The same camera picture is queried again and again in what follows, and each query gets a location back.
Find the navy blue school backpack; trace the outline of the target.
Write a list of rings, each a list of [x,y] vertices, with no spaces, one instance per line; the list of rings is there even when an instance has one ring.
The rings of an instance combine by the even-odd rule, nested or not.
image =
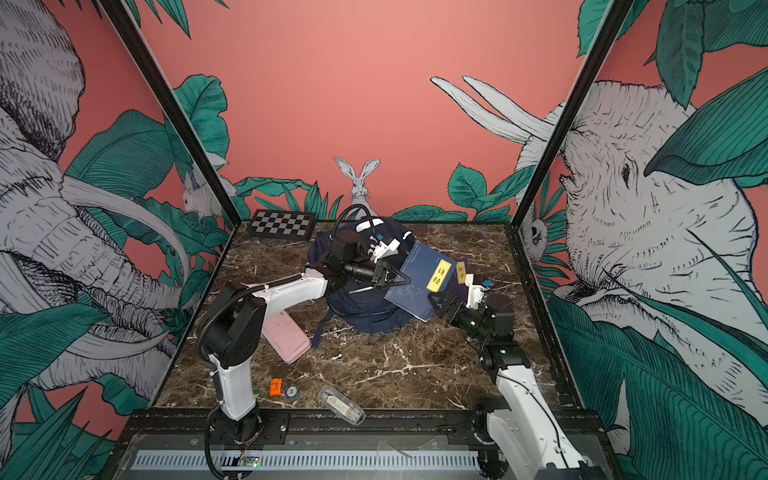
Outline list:
[[[307,266],[319,271],[327,279],[323,298],[328,305],[328,311],[318,323],[311,345],[314,348],[319,346],[325,324],[335,316],[367,334],[389,334],[394,329],[405,326],[413,316],[385,299],[391,287],[365,287],[354,280],[340,286],[331,277],[325,267],[325,255],[332,235],[360,235],[368,247],[369,255],[369,248],[377,241],[388,243],[397,239],[400,242],[398,253],[379,261],[389,262],[399,270],[415,244],[412,232],[389,217],[366,215],[358,220],[339,219],[331,230],[320,232],[308,251]]]

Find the blue book yellow label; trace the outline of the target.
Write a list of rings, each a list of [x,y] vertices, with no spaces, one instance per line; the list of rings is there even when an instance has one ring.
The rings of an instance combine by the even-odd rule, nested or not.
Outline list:
[[[410,282],[390,288],[385,299],[413,317],[427,322],[433,315],[429,295],[445,290],[456,264],[455,260],[416,242],[400,267]]]

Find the purple book yellow label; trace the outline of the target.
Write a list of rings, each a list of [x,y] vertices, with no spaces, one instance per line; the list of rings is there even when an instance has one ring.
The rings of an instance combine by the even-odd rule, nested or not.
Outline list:
[[[451,270],[451,276],[448,279],[445,288],[446,293],[453,294],[464,304],[468,301],[469,287],[466,285],[467,263],[465,260],[459,260]]]

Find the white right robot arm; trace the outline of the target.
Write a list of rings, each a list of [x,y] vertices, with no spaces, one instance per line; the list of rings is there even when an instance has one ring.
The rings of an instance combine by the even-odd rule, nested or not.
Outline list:
[[[517,479],[589,479],[590,467],[566,437],[546,403],[530,361],[514,339],[512,300],[491,293],[466,302],[451,293],[430,293],[436,316],[462,330],[476,350],[503,402],[475,415],[475,432],[495,444]]]

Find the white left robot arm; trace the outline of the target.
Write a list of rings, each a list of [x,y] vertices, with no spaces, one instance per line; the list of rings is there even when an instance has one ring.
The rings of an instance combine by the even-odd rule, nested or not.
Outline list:
[[[197,359],[211,371],[223,415],[240,422],[258,411],[250,365],[267,318],[348,285],[353,294],[408,285],[410,278],[390,259],[406,247],[403,236],[389,241],[374,237],[366,246],[355,231],[335,233],[328,250],[302,272],[223,291],[200,327],[196,343]]]

